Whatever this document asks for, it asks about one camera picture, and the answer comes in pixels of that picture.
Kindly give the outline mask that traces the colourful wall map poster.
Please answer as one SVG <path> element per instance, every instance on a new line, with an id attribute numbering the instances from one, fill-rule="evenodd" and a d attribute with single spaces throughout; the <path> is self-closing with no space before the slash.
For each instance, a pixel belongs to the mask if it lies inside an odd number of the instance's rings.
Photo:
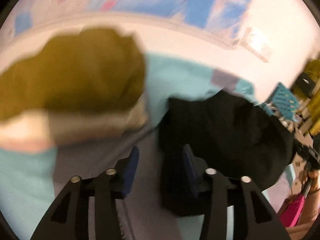
<path id="1" fill-rule="evenodd" d="M 61 17 L 89 11 L 155 16 L 225 39 L 238 38 L 251 0 L 20 0 L 7 25 L 12 35 Z"/>

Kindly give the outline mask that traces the pink folded garment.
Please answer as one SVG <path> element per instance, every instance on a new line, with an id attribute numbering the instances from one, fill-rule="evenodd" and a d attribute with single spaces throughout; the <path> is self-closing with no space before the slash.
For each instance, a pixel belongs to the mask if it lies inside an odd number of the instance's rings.
<path id="1" fill-rule="evenodd" d="M 15 138 L 1 136 L 1 149 L 6 151 L 39 154 L 55 147 L 55 141 L 48 137 Z"/>

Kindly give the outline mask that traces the olive green folded garment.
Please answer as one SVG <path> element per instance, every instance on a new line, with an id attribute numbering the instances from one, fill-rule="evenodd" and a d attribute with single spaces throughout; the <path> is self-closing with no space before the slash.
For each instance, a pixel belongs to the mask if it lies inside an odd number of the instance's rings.
<path id="1" fill-rule="evenodd" d="M 1 74 L 1 120 L 23 111 L 97 114 L 132 108 L 144 92 L 145 61 L 132 36 L 113 29 L 59 35 Z"/>

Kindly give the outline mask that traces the cream white folded garment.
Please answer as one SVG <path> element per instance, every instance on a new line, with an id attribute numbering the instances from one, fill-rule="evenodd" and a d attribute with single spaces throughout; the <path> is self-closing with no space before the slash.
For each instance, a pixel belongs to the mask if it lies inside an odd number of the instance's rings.
<path id="1" fill-rule="evenodd" d="M 147 120 L 145 99 L 141 96 L 131 109 L 120 112 L 89 115 L 27 110 L 1 121 L 1 136 L 48 137 L 56 145 L 62 145 L 94 137 L 119 136 L 125 131 L 143 127 Z"/>

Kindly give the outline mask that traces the white wall socket panel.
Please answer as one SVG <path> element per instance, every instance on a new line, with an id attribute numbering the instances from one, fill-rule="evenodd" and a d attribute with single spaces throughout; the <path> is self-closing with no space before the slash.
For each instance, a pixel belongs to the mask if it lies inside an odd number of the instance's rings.
<path id="1" fill-rule="evenodd" d="M 239 45 L 264 63 L 270 61 L 272 49 L 268 36 L 259 28 L 247 27 L 240 38 Z"/>

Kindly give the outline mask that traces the upper blue perforated basket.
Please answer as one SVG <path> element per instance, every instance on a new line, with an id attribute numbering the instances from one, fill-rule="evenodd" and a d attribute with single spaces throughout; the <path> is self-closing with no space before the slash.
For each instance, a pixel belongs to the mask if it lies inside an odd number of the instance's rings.
<path id="1" fill-rule="evenodd" d="M 276 108 L 281 117 L 284 117 L 286 120 L 296 121 L 299 102 L 291 90 L 286 88 L 281 82 L 277 83 L 267 101 Z"/>

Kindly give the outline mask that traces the teal grey bed sheet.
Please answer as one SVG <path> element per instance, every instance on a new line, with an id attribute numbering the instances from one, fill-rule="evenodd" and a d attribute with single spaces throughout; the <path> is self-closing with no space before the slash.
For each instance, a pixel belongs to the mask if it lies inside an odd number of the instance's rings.
<path id="1" fill-rule="evenodd" d="M 125 238 L 199 239 L 204 213 L 177 216 L 162 205 L 159 123 L 168 111 L 169 98 L 200 101 L 224 90 L 259 106 L 254 88 L 244 79 L 195 62 L 155 54 L 145 59 L 142 96 L 148 120 L 143 127 L 119 136 L 57 145 L 39 154 L 1 149 L 1 215 L 15 237 L 31 239 L 71 177 L 96 177 L 137 146 L 140 157 L 132 190 L 116 202 Z"/>

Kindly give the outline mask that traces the large black garment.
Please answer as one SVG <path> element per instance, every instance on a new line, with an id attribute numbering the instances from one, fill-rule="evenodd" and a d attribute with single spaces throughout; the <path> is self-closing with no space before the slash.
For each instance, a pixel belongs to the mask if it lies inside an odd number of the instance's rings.
<path id="1" fill-rule="evenodd" d="M 261 190 L 274 185 L 294 158 L 293 139 L 275 116 L 246 99 L 219 91 L 200 101 L 169 98 L 158 126 L 162 205 L 177 216 L 201 215 L 206 198 L 185 171 L 185 146 L 229 178 L 248 176 Z"/>

